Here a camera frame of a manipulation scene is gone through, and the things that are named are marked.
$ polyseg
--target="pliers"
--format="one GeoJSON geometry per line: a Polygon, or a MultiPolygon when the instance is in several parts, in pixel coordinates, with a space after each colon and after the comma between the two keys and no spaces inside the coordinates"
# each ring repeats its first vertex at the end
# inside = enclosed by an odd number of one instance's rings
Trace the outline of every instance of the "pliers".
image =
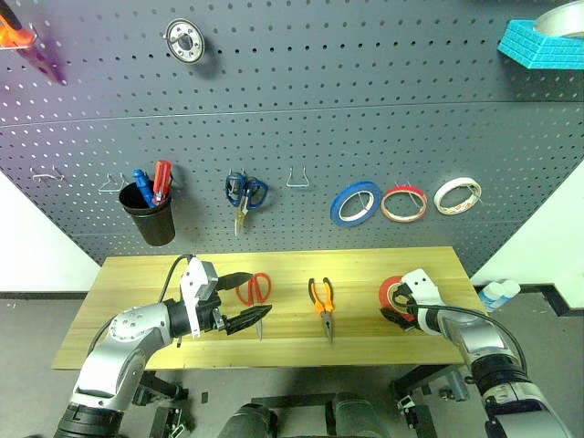
{"type": "Polygon", "coordinates": [[[327,291],[327,300],[325,304],[322,304],[322,301],[318,299],[317,291],[315,290],[314,286],[314,278],[310,278],[308,281],[308,295],[310,299],[314,303],[314,309],[317,314],[320,315],[322,318],[322,325],[325,329],[325,333],[328,336],[328,342],[332,343],[332,312],[335,309],[332,305],[332,285],[328,278],[324,277],[322,282],[325,285],[325,290],[327,291]]]}

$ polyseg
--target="wooden table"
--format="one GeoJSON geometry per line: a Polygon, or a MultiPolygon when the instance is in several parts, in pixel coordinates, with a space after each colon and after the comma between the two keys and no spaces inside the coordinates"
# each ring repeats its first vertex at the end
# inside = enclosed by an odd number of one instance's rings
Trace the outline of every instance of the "wooden table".
{"type": "MultiPolygon", "coordinates": [[[[378,291],[389,276],[422,267],[439,287],[447,304],[483,310],[468,276],[451,247],[295,251],[199,255],[214,263],[219,276],[236,271],[265,272],[272,278],[264,318],[264,340],[248,328],[227,337],[224,332],[185,337],[148,362],[151,370],[214,367],[305,367],[460,363],[458,350],[440,337],[419,330],[402,332],[383,318],[378,291]],[[334,288],[334,342],[324,333],[308,298],[314,277],[323,295],[322,277],[334,288]]],[[[175,256],[108,257],[71,324],[53,362],[59,370],[78,370],[89,342],[103,322],[125,308],[158,298],[175,256]]],[[[177,267],[167,297],[178,298],[185,262],[177,267]]],[[[220,293],[222,313],[233,316],[245,307],[234,291],[220,293]]]]}

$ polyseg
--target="white wall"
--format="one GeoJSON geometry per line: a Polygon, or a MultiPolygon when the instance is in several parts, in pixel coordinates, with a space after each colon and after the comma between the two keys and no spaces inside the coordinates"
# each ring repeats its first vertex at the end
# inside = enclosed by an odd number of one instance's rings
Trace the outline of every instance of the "white wall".
{"type": "Polygon", "coordinates": [[[571,308],[584,308],[584,162],[473,276],[555,283],[571,308]]]}
{"type": "Polygon", "coordinates": [[[0,291],[87,291],[99,266],[0,172],[0,291]]]}

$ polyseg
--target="blue tape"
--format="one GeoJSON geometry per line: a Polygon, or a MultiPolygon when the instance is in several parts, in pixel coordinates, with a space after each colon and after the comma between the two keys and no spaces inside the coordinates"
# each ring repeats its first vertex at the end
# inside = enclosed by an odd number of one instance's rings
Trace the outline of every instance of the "blue tape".
{"type": "Polygon", "coordinates": [[[372,217],[378,208],[380,208],[381,203],[381,189],[371,181],[361,181],[355,182],[350,187],[347,187],[332,202],[330,206],[330,220],[337,224],[338,226],[355,226],[362,224],[367,219],[372,217]],[[359,192],[370,193],[370,196],[364,194],[363,202],[366,205],[366,209],[361,210],[361,212],[354,214],[352,216],[342,216],[341,209],[343,204],[352,196],[357,195],[359,192]]]}

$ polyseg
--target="blue scissors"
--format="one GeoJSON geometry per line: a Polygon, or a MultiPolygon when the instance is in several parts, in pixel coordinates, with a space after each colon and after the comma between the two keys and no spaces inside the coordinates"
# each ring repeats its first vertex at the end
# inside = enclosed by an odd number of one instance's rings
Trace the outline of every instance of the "blue scissors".
{"type": "Polygon", "coordinates": [[[225,179],[225,196],[235,211],[235,235],[240,235],[244,227],[245,215],[249,210],[259,208],[266,199],[267,184],[245,172],[231,172],[225,179]]]}

